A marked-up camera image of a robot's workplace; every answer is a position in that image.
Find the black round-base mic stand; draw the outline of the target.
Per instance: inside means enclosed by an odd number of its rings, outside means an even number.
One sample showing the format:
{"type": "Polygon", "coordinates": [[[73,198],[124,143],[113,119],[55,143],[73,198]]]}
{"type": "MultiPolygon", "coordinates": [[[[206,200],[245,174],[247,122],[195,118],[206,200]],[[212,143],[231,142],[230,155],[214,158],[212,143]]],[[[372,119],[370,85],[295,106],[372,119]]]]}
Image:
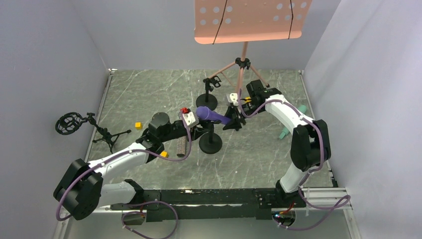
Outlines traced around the black round-base mic stand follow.
{"type": "Polygon", "coordinates": [[[219,88],[221,86],[221,79],[219,76],[213,76],[211,78],[203,79],[203,82],[205,84],[205,93],[197,97],[196,106],[205,106],[210,110],[215,110],[218,105],[218,101],[217,98],[211,94],[211,92],[214,90],[214,88],[219,88]]]}
{"type": "Polygon", "coordinates": [[[214,132],[214,122],[207,120],[203,126],[207,131],[199,140],[199,148],[206,154],[215,154],[222,148],[221,137],[214,132]]]}

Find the purple microphone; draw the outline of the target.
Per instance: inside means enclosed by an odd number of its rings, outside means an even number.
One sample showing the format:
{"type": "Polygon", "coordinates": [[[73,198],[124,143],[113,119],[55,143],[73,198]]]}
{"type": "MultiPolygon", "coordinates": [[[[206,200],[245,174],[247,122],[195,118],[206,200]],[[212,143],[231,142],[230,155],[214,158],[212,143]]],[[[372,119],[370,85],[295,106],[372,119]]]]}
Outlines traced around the purple microphone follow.
{"type": "Polygon", "coordinates": [[[196,114],[201,120],[219,121],[222,124],[228,124],[231,119],[220,115],[206,106],[200,106],[196,109],[196,114]]]}

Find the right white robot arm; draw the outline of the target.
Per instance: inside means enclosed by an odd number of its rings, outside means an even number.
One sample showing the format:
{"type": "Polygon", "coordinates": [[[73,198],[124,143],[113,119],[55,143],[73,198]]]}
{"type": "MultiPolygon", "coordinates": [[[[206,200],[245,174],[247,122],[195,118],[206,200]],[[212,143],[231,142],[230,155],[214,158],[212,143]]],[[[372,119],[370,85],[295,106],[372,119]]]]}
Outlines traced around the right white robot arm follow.
{"type": "Polygon", "coordinates": [[[315,120],[300,112],[280,90],[266,88],[260,80],[250,82],[246,89],[248,99],[241,99],[241,91],[225,96],[228,104],[225,117],[230,120],[224,128],[238,130],[246,124],[246,118],[267,112],[288,129],[292,134],[292,162],[284,176],[277,181],[275,194],[283,200],[292,198],[298,194],[307,178],[321,170],[330,159],[328,126],[324,120],[315,120]]]}

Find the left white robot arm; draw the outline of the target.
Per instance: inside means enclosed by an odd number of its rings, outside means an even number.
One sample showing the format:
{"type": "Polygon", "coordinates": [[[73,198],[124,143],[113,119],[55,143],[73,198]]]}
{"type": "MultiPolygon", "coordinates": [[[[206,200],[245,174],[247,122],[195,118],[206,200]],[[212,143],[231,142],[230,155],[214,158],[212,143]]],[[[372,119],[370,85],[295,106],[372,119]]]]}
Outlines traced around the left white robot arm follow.
{"type": "Polygon", "coordinates": [[[179,120],[170,123],[166,113],[156,113],[142,136],[127,148],[90,163],[73,161],[53,192],[59,202],[56,219],[63,221],[61,208],[74,219],[82,220],[102,206],[143,203],[144,189],[134,180],[114,184],[109,180],[157,157],[164,159],[164,142],[185,136],[192,142],[210,131],[209,121],[194,112],[180,112],[179,116],[179,120]]]}

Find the pink music stand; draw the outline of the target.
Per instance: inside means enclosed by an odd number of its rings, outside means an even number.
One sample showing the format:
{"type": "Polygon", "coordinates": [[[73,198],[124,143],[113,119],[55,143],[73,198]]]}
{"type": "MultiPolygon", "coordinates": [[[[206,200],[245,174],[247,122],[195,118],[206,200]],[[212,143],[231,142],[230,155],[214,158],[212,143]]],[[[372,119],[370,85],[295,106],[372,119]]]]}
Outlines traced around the pink music stand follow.
{"type": "Polygon", "coordinates": [[[239,61],[211,76],[238,65],[235,89],[241,89],[244,72],[252,69],[257,73],[246,60],[249,42],[301,37],[311,4],[310,0],[196,0],[194,39],[197,43],[243,43],[239,61]]]}

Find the glitter silver-head microphone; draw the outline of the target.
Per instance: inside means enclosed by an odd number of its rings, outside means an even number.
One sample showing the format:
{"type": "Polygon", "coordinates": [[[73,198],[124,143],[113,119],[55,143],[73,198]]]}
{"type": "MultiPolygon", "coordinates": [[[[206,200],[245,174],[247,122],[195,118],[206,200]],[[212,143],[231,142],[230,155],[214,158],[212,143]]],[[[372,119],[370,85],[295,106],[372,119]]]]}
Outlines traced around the glitter silver-head microphone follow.
{"type": "Polygon", "coordinates": [[[178,157],[184,157],[186,155],[187,142],[188,141],[187,141],[186,137],[178,138],[178,140],[177,140],[177,152],[176,152],[176,155],[178,157]]]}

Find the yellow cube front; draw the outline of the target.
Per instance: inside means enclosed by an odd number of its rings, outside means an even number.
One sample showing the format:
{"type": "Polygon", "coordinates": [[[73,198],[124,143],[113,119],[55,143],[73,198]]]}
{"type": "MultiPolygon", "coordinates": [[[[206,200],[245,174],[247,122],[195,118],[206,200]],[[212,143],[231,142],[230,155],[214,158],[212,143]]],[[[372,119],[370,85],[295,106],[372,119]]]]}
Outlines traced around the yellow cube front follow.
{"type": "Polygon", "coordinates": [[[162,151],[162,152],[160,153],[160,155],[161,155],[162,157],[167,158],[169,154],[168,154],[168,152],[166,152],[166,151],[162,151]]]}

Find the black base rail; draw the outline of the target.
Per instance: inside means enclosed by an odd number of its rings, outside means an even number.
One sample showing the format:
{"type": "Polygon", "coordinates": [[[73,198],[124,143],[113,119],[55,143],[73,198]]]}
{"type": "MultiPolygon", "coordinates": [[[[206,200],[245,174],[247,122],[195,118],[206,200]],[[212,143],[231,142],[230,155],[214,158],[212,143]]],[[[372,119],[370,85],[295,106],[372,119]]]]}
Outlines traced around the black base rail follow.
{"type": "Polygon", "coordinates": [[[303,208],[298,193],[281,196],[275,188],[145,190],[142,199],[129,204],[112,204],[111,210],[143,209],[147,222],[171,220],[177,213],[180,220],[255,218],[270,220],[273,213],[292,206],[303,208]]]}

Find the black shock-mount tripod stand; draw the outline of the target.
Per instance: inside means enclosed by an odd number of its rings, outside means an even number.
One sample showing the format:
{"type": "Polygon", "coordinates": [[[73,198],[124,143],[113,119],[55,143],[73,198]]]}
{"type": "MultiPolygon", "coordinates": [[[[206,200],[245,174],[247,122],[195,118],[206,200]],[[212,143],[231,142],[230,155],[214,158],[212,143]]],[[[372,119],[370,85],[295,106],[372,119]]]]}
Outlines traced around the black shock-mount tripod stand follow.
{"type": "Polygon", "coordinates": [[[108,145],[110,152],[113,153],[113,147],[117,142],[118,138],[123,134],[131,133],[131,130],[128,129],[120,133],[111,134],[106,127],[100,127],[97,124],[95,115],[95,113],[87,113],[86,117],[82,117],[77,112],[67,113],[56,121],[55,130],[60,135],[70,135],[76,132],[82,124],[89,123],[93,125],[97,132],[101,135],[100,138],[93,139],[92,143],[103,141],[108,145]]]}

